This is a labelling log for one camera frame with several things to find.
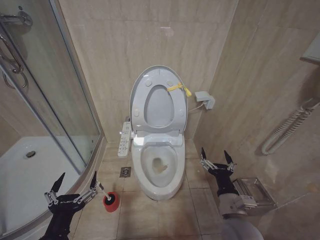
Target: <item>bidet control panel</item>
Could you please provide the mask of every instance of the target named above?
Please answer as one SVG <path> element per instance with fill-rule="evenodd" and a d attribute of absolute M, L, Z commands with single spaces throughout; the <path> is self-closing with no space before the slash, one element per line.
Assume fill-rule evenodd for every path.
<path fill-rule="evenodd" d="M 131 123 L 130 121 L 125 121 L 122 126 L 120 144 L 118 148 L 119 158 L 125 158 L 126 156 L 128 156 L 130 136 L 131 136 Z"/>

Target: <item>toilet plunger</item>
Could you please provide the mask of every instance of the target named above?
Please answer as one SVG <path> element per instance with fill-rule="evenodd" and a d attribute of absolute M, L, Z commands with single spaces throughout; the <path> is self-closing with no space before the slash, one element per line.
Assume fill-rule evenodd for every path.
<path fill-rule="evenodd" d="M 98 181 L 98 184 L 99 184 L 99 188 L 102 190 L 102 192 L 105 195 L 103 198 L 103 205 L 105 207 L 105 210 L 109 213 L 114 212 L 115 210 L 117 210 L 120 204 L 118 195 L 115 192 L 106 193 L 104 191 L 105 188 L 102 186 L 102 184 L 99 181 Z"/>

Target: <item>yellow zip tie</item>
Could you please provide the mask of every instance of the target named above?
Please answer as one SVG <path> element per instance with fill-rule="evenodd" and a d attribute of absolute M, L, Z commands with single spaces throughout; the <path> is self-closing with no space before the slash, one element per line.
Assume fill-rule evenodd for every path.
<path fill-rule="evenodd" d="M 192 93 L 189 91 L 189 89 L 186 88 L 185 86 L 183 86 L 183 85 L 181 84 L 181 82 L 179 82 L 178 85 L 168 87 L 166 90 L 167 90 L 168 92 L 170 92 L 170 91 L 173 91 L 173 90 L 175 90 L 175 89 L 182 89 L 182 88 L 184 89 L 185 94 L 186 94 L 187 97 L 192 96 Z"/>

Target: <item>toilet lid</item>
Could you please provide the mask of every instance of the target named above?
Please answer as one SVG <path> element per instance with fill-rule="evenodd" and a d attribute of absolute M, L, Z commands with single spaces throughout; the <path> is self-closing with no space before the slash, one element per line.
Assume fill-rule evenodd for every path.
<path fill-rule="evenodd" d="M 187 123 L 188 100 L 182 88 L 167 88 L 182 83 L 167 66 L 151 66 L 135 81 L 130 96 L 130 119 L 134 133 L 183 133 Z"/>

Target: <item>robotic hand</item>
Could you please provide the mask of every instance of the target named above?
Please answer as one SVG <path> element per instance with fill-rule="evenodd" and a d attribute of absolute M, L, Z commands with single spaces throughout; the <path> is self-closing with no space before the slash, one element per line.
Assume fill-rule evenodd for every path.
<path fill-rule="evenodd" d="M 50 192 L 44 194 L 48 208 L 53 213 L 50 224 L 41 240 L 68 240 L 70 223 L 74 214 L 85 207 L 97 192 L 97 172 L 91 180 L 90 188 L 84 194 L 66 194 L 57 197 L 65 172 L 54 182 Z"/>
<path fill-rule="evenodd" d="M 230 180 L 230 176 L 234 173 L 236 163 L 232 161 L 231 156 L 226 151 L 224 151 L 224 156 L 228 165 L 221 163 L 212 163 L 211 161 L 207 160 L 205 150 L 202 147 L 200 163 L 202 164 L 204 169 L 206 169 L 211 175 L 215 177 L 219 188 L 217 191 L 218 197 L 222 194 L 239 195 L 238 191 Z"/>

